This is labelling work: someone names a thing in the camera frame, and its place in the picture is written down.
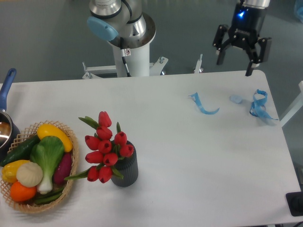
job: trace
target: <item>blue pan handle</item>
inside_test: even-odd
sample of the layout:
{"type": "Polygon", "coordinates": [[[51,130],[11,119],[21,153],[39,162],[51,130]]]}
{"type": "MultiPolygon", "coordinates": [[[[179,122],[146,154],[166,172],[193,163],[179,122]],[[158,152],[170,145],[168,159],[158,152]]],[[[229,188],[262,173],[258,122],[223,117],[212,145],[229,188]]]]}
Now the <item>blue pan handle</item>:
{"type": "Polygon", "coordinates": [[[4,83],[0,90],[0,110],[6,111],[6,99],[8,97],[9,89],[14,81],[15,75],[17,73],[16,69],[10,69],[7,76],[5,77],[4,83]]]}

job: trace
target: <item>woven fruit basket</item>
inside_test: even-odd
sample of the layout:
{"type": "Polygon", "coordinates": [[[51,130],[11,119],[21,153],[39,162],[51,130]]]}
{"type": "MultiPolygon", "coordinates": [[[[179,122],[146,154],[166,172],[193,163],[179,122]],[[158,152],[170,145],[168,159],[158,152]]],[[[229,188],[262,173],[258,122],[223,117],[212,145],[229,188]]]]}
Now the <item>woven fruit basket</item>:
{"type": "MultiPolygon", "coordinates": [[[[72,144],[73,144],[73,149],[71,151],[72,152],[72,154],[71,154],[71,157],[72,157],[71,175],[76,174],[78,160],[79,160],[78,141],[77,141],[77,138],[76,138],[75,134],[73,133],[73,131],[67,125],[64,125],[63,123],[60,123],[60,122],[45,121],[45,122],[35,123],[34,125],[30,125],[30,127],[25,128],[25,130],[22,131],[17,136],[16,139],[14,139],[14,142],[11,144],[11,146],[9,148],[9,152],[13,148],[17,147],[21,142],[25,141],[27,138],[30,138],[31,136],[36,135],[36,132],[37,132],[37,129],[39,128],[39,126],[42,124],[45,124],[45,123],[52,124],[52,125],[58,127],[71,139],[72,144]]],[[[49,210],[49,209],[55,207],[56,205],[58,205],[60,202],[62,202],[62,200],[70,192],[72,184],[73,184],[73,180],[68,180],[66,182],[66,184],[64,185],[62,195],[55,201],[52,201],[52,202],[50,202],[48,204],[44,204],[44,205],[36,205],[32,201],[27,201],[24,203],[14,202],[12,200],[12,198],[10,197],[10,187],[12,184],[5,182],[3,180],[1,180],[1,182],[0,182],[0,189],[1,189],[1,193],[3,194],[3,197],[5,199],[5,202],[10,207],[12,207],[15,210],[19,210],[23,213],[33,214],[33,213],[40,213],[40,212],[49,210]]],[[[59,185],[54,184],[54,186],[53,186],[54,189],[58,189],[59,187],[62,187],[62,185],[59,186],[59,185]]]]}

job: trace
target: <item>artificial flower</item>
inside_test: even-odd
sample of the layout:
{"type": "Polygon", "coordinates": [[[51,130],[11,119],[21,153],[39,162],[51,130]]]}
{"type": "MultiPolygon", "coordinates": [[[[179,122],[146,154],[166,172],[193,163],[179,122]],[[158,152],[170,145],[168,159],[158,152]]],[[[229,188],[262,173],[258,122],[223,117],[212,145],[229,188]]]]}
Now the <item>artificial flower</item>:
{"type": "Polygon", "coordinates": [[[123,157],[130,157],[134,153],[134,147],[131,144],[125,144],[120,149],[120,155],[123,157]]]}
{"type": "Polygon", "coordinates": [[[96,150],[96,151],[93,151],[93,152],[90,152],[88,153],[86,156],[85,156],[85,160],[88,162],[88,163],[95,163],[95,164],[98,164],[98,163],[101,163],[103,162],[103,154],[96,150]]]}
{"type": "Polygon", "coordinates": [[[120,146],[125,145],[127,142],[127,137],[124,132],[119,132],[115,135],[114,143],[115,144],[120,144],[120,146]]]}
{"type": "Polygon", "coordinates": [[[112,175],[113,175],[112,169],[108,166],[104,166],[99,171],[99,180],[102,183],[105,183],[105,182],[109,181],[109,179],[112,177],[112,175]]]}
{"type": "Polygon", "coordinates": [[[97,128],[97,135],[102,140],[110,140],[112,138],[113,133],[110,129],[105,126],[100,126],[97,128]]]}
{"type": "Polygon", "coordinates": [[[118,155],[116,153],[109,153],[104,155],[103,163],[106,166],[113,166],[118,161],[118,155]]]}
{"type": "Polygon", "coordinates": [[[107,128],[112,125],[112,121],[110,120],[106,111],[101,111],[99,113],[99,125],[107,128]]]}
{"type": "Polygon", "coordinates": [[[99,178],[99,170],[96,169],[97,166],[92,166],[89,169],[89,173],[87,176],[88,181],[96,181],[99,178]]]}
{"type": "Polygon", "coordinates": [[[100,140],[94,136],[85,136],[85,143],[91,150],[97,150],[100,140]]]}
{"type": "Polygon", "coordinates": [[[112,143],[109,140],[102,140],[99,143],[98,150],[102,154],[107,154],[112,150],[112,143]]]}

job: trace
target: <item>black vase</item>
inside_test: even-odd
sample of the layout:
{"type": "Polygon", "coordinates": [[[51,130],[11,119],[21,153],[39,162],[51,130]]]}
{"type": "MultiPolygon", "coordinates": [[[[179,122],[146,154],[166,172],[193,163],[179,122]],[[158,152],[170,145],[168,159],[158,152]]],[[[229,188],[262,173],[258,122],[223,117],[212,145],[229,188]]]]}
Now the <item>black vase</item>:
{"type": "Polygon", "coordinates": [[[130,157],[126,157],[119,160],[115,164],[115,168],[123,175],[123,179],[116,176],[112,176],[112,182],[120,187],[128,187],[132,185],[138,178],[138,163],[137,163],[137,153],[134,147],[134,153],[130,157]]]}

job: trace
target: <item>yellow pepper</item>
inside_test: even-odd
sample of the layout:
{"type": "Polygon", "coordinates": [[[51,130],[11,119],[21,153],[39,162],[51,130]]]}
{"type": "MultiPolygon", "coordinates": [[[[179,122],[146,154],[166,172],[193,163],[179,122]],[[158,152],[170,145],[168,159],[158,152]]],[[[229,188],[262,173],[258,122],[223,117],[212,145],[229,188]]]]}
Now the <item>yellow pepper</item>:
{"type": "Polygon", "coordinates": [[[62,141],[65,152],[70,152],[72,150],[71,139],[61,129],[52,124],[40,125],[37,129],[37,135],[40,140],[46,136],[56,136],[62,141]]]}
{"type": "Polygon", "coordinates": [[[29,160],[18,160],[15,162],[8,163],[5,165],[2,169],[2,179],[3,181],[14,183],[17,181],[16,175],[17,170],[20,166],[22,166],[24,163],[29,162],[29,160]]]}

